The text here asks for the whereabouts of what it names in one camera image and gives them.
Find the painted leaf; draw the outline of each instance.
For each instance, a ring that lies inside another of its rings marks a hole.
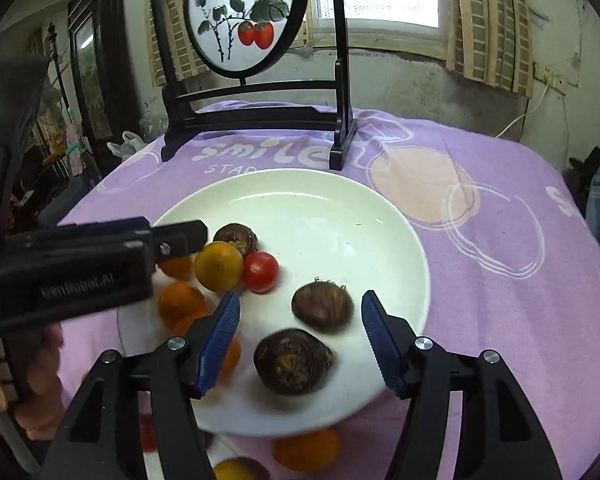
[[[198,34],[199,35],[208,30],[211,30],[211,23],[209,23],[208,20],[205,20],[204,22],[202,22],[198,25]]]
[[[244,1],[242,0],[229,0],[229,6],[235,10],[235,12],[244,11]]]
[[[204,7],[206,5],[206,0],[194,0],[196,7]]]
[[[284,0],[258,0],[253,4],[250,19],[253,22],[279,22],[289,15]]]
[[[214,21],[219,22],[223,16],[226,16],[226,5],[223,5],[222,7],[214,7],[214,10],[211,14],[214,17]]]

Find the power cord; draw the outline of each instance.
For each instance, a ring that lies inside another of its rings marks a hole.
[[[499,139],[501,136],[503,136],[505,134],[505,132],[512,127],[514,124],[516,124],[520,119],[525,118],[528,115],[531,115],[533,112],[535,112],[536,110],[538,110],[538,108],[540,107],[540,105],[542,104],[542,100],[544,99],[544,96],[546,95],[546,91],[549,89],[549,85],[545,84],[544,85],[544,91],[542,92],[542,97],[540,98],[540,100],[538,101],[538,104],[536,105],[536,107],[531,110],[530,112],[526,112],[525,114],[520,115],[520,117],[516,117],[515,119],[513,119],[505,128],[504,130],[502,130],[499,134],[497,134],[495,136],[496,139]]]

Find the orange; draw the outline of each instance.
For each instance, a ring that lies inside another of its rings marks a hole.
[[[214,468],[216,480],[256,480],[251,469],[240,459],[229,459]]]
[[[333,428],[273,441],[273,459],[299,473],[311,473],[333,463],[340,452],[340,439]]]
[[[162,262],[158,264],[158,267],[167,276],[171,276],[176,280],[188,282],[193,278],[193,257],[190,254]]]
[[[196,278],[213,292],[228,291],[242,279],[244,260],[240,251],[227,242],[211,242],[194,263]]]
[[[168,330],[173,330],[183,317],[197,312],[206,313],[205,297],[189,283],[171,283],[160,293],[158,315]]]
[[[231,339],[231,343],[229,343],[229,349],[226,351],[226,355],[224,356],[224,361],[222,362],[222,368],[220,369],[220,375],[218,376],[218,379],[226,379],[231,372],[234,371],[234,368],[238,365],[241,354],[242,348],[240,347],[240,341],[238,341],[237,337],[234,337]]]
[[[195,320],[205,316],[210,316],[210,314],[208,312],[194,312],[193,314],[189,314],[188,316],[179,319],[176,326],[171,330],[171,336],[183,337]]]

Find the window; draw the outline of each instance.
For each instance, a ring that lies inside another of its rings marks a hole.
[[[344,0],[352,47],[446,59],[447,0]],[[310,0],[306,40],[334,45],[333,0]]]

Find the round painting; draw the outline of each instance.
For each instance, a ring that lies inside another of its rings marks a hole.
[[[294,40],[307,0],[185,0],[187,30],[202,60],[225,77],[255,75]]]

